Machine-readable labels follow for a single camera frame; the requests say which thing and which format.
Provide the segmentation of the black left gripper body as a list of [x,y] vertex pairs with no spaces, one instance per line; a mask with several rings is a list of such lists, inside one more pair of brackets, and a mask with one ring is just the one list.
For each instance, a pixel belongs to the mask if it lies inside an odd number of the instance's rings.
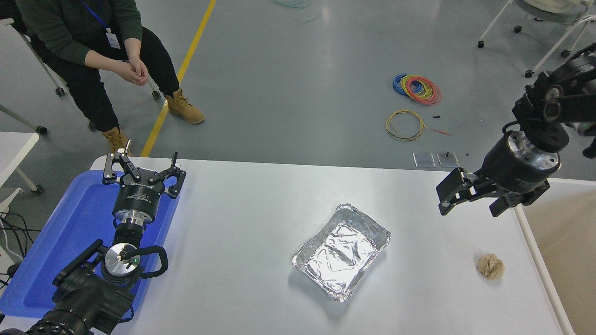
[[155,219],[158,211],[161,193],[165,186],[162,181],[150,185],[149,180],[155,180],[157,172],[147,169],[138,170],[141,180],[135,181],[132,174],[120,177],[118,196],[114,205],[114,217],[123,219],[131,211],[142,212],[144,219]]

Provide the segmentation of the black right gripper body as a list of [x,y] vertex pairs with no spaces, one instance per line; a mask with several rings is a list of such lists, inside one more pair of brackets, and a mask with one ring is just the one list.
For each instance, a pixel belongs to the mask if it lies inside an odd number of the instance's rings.
[[526,134],[504,134],[485,156],[477,176],[515,193],[533,191],[550,176],[550,152]]

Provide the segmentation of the seated person's right hand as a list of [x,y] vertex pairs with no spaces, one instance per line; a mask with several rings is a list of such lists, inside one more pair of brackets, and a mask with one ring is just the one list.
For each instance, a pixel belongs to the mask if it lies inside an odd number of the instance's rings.
[[143,77],[138,75],[129,63],[123,61],[114,61],[111,67],[111,71],[121,76],[121,78],[126,82],[130,82],[139,86],[142,85]]

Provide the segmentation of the seated person's left hand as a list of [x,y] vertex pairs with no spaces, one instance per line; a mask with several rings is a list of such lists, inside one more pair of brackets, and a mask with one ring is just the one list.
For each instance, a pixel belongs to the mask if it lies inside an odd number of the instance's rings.
[[130,57],[127,62],[134,68],[138,75],[143,77],[142,86],[147,84],[149,81],[149,73],[140,57]]

